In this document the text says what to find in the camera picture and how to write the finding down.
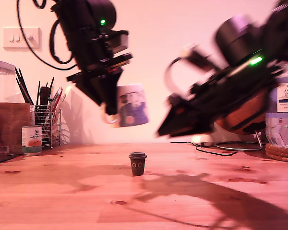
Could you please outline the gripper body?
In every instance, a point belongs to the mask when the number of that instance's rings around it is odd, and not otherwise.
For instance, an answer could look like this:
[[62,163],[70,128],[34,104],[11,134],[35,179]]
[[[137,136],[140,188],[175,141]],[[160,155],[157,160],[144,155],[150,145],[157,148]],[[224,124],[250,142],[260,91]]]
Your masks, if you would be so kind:
[[88,79],[103,76],[114,71],[123,71],[122,66],[129,64],[131,53],[115,56],[128,48],[126,30],[67,30],[66,39],[80,72],[68,76],[67,81],[75,83],[77,77]]

